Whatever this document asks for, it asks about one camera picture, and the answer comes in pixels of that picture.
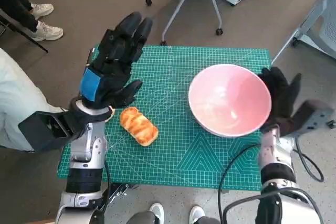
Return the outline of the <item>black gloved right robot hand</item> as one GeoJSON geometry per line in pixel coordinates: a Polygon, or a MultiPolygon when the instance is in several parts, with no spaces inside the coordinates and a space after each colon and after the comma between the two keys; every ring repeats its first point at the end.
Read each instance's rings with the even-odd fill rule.
{"type": "Polygon", "coordinates": [[[278,126],[280,133],[286,135],[293,128],[293,105],[298,97],[301,87],[300,73],[288,82],[278,67],[263,68],[258,75],[265,83],[271,95],[271,112],[266,122],[261,126],[261,132],[267,132],[278,126]]]}

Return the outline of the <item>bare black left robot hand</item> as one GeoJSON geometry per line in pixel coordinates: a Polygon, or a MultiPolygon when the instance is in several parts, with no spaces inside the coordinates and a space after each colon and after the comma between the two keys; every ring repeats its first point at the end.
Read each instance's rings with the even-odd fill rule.
{"type": "Polygon", "coordinates": [[[143,82],[129,82],[132,64],[140,59],[152,25],[152,19],[132,12],[114,29],[106,30],[97,57],[81,79],[80,94],[86,107],[120,109],[135,100],[143,82]]]}

